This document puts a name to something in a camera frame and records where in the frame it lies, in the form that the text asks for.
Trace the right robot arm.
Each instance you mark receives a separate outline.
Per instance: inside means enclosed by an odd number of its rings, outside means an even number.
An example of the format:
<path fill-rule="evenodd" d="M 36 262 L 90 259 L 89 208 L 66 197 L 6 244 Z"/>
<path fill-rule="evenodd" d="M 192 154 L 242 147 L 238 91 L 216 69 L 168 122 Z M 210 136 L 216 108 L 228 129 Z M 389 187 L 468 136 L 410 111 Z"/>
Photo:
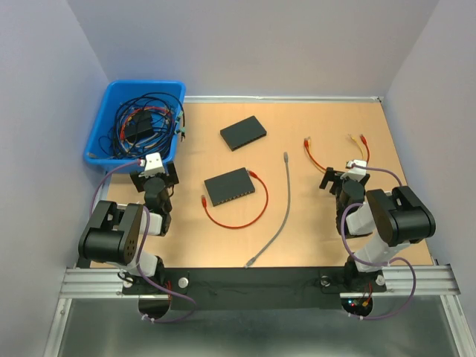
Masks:
<path fill-rule="evenodd" d="M 319 188 L 332 186 L 336 229 L 349 257 L 342 268 L 322 271 L 322 289 L 360 292 L 377 286 L 382 268 L 403 249 L 432 237 L 433 214 L 406 185 L 390 192 L 366 190 L 370 174 L 353 164 L 346 172 L 326 168 Z"/>

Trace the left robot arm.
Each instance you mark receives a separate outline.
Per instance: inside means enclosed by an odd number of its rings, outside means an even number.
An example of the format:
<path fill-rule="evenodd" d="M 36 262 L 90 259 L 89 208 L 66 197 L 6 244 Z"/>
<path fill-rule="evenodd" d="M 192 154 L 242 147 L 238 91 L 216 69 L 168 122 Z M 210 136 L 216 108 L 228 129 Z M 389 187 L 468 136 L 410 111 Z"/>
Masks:
<path fill-rule="evenodd" d="M 80 257 L 97 263 L 109 263 L 126 271 L 124 282 L 139 282 L 148 292 L 168 292 L 163 260 L 145 252 L 148 235 L 165 236 L 170 228 L 170 197 L 179 183 L 175 164 L 160 164 L 157 159 L 138 159 L 109 171 L 100 182 L 115 172 L 139 164 L 142 172 L 131 172 L 137 191 L 144 193 L 144 203 L 119 205 L 117 202 L 92 199 L 89 221 L 80 237 Z"/>

